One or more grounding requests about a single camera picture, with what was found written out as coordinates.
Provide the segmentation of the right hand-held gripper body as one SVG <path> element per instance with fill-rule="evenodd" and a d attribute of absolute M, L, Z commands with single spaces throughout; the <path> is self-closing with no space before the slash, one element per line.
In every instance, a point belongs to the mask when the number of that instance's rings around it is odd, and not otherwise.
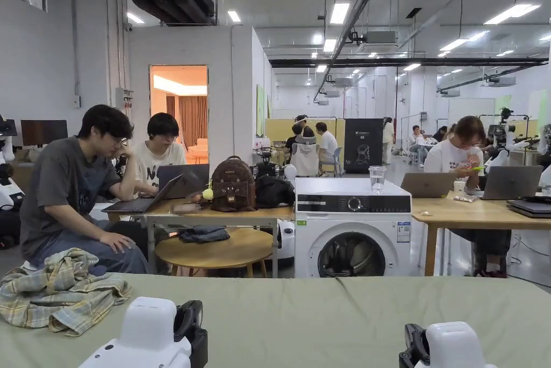
<path fill-rule="evenodd" d="M 467 323 L 435 323 L 425 330 L 427 353 L 408 353 L 406 348 L 398 354 L 399 367 L 495 367 L 486 361 L 481 342 Z"/>

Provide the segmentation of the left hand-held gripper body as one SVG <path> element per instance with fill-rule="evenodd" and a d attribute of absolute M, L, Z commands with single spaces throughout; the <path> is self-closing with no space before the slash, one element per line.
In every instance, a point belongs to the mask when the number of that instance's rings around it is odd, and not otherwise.
<path fill-rule="evenodd" d="M 205 367 L 208 332 L 200 325 L 175 331 L 175 302 L 138 297 L 126 309 L 119 337 L 102 345 L 81 367 Z"/>

